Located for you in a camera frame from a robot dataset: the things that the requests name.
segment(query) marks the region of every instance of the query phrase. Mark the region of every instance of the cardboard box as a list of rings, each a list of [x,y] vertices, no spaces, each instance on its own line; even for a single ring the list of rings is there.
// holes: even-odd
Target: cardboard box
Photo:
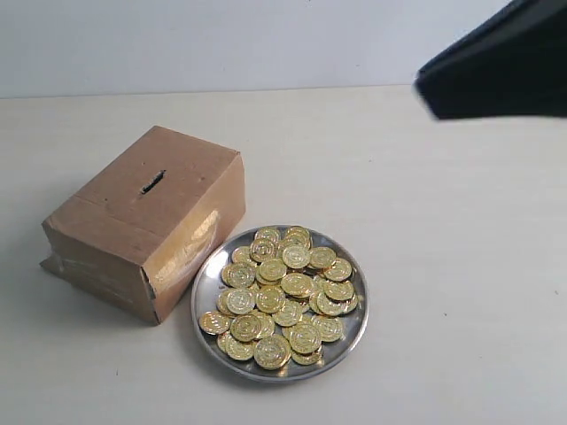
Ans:
[[[239,152],[153,127],[43,222],[41,265],[161,323],[244,212]]]

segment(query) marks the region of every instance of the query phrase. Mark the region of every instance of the coin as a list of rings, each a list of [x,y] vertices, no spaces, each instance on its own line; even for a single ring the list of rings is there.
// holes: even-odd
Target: coin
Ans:
[[[282,289],[292,297],[305,298],[314,291],[313,279],[301,273],[289,273],[281,281]]]
[[[306,228],[303,228],[301,226],[289,226],[287,228],[287,230],[285,231],[285,235],[292,235],[294,233],[300,233],[303,236],[305,236],[307,239],[311,237],[311,235],[309,234],[309,230],[307,230]]]
[[[290,334],[290,345],[299,354],[309,354],[321,346],[321,335],[311,323],[298,323]]]
[[[337,258],[333,265],[324,270],[325,277],[335,282],[342,282],[353,272],[351,263],[345,259]]]
[[[229,330],[231,319],[219,312],[206,312],[198,324],[207,334],[219,335]]]
[[[354,287],[349,281],[325,282],[323,290],[325,295],[334,301],[346,301],[354,295]]]
[[[274,321],[280,326],[293,326],[299,322],[303,307],[290,299],[285,301],[282,309],[275,313],[272,317]]]
[[[309,297],[309,306],[311,307],[311,310],[313,310],[317,314],[322,314],[322,311],[319,310],[319,306],[317,305],[317,297],[321,293],[322,293],[322,290],[318,290]]]
[[[337,254],[327,246],[313,248],[310,253],[309,266],[312,268],[329,268],[337,258]]]
[[[358,299],[359,297],[354,294],[351,299],[345,301],[345,310],[343,311],[343,314],[349,314],[352,310],[354,310],[358,305]]]
[[[277,228],[259,228],[256,235],[254,235],[254,239],[261,239],[262,237],[277,244],[282,236]]]
[[[278,247],[284,249],[291,245],[300,245],[304,248],[311,248],[311,238],[301,233],[291,233],[280,241]]]
[[[254,349],[254,360],[260,367],[276,370],[285,365],[291,357],[291,348],[281,335],[272,335],[262,339]]]
[[[246,361],[254,356],[254,343],[241,343],[232,335],[227,336],[225,347],[227,354],[234,360]]]
[[[264,278],[262,277],[262,275],[260,274],[260,268],[259,268],[259,267],[256,269],[256,282],[257,282],[259,285],[262,285],[262,286],[266,286],[266,285],[277,285],[277,284],[279,283],[279,281],[267,281],[266,279],[264,279]]]
[[[276,244],[265,237],[255,239],[250,245],[250,257],[255,261],[261,263],[267,259],[272,259],[275,256]]]
[[[279,281],[287,273],[287,266],[280,259],[267,259],[258,267],[258,273],[267,281]]]
[[[291,358],[301,366],[314,365],[322,359],[322,347],[319,347],[311,354],[299,354],[298,352],[291,350]]]
[[[324,343],[334,343],[345,334],[343,321],[338,317],[313,316],[311,322],[321,334]]]
[[[230,325],[230,333],[241,343],[249,343],[262,331],[260,319],[253,314],[236,317]]]
[[[232,290],[224,290],[219,294],[219,297],[216,298],[216,308],[218,308],[219,312],[221,312],[222,314],[229,317],[234,317],[233,312],[231,312],[227,307],[227,296],[231,291]]]
[[[289,268],[303,268],[309,264],[309,251],[301,245],[290,245],[282,252],[282,260]]]
[[[258,291],[256,305],[258,310],[272,314],[279,312],[285,304],[285,293],[277,286],[264,286]]]
[[[226,353],[227,352],[227,338],[230,336],[230,332],[227,331],[224,334],[220,334],[216,337],[216,344],[219,346],[219,350]]]
[[[227,295],[227,308],[234,314],[247,314],[255,305],[254,293],[246,288],[232,290]]]
[[[344,304],[336,303],[329,299],[323,291],[319,292],[315,302],[317,303],[319,310],[321,310],[321,313],[328,316],[338,316],[345,310]]]
[[[254,283],[256,270],[245,263],[227,264],[222,268],[221,278],[233,288],[248,288]]]
[[[259,312],[258,310],[252,310],[250,314],[256,316],[260,319],[260,323],[262,325],[262,330],[256,336],[256,339],[263,339],[268,336],[274,335],[274,331],[276,330],[276,324],[274,323],[274,319],[269,314],[265,314],[263,312]]]

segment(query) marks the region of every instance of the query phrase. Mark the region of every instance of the box top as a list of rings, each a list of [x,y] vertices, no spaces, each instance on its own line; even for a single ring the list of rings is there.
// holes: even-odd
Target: box top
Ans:
[[[141,266],[238,156],[153,127],[45,224]]]

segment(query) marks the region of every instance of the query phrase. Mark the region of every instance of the table surface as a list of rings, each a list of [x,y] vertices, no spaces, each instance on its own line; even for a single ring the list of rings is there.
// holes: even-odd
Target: table surface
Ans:
[[[43,272],[40,222],[150,126],[242,151],[236,232],[293,222],[369,281],[339,366],[247,382]],[[564,424],[567,123],[432,120],[409,87],[0,100],[6,424]]]

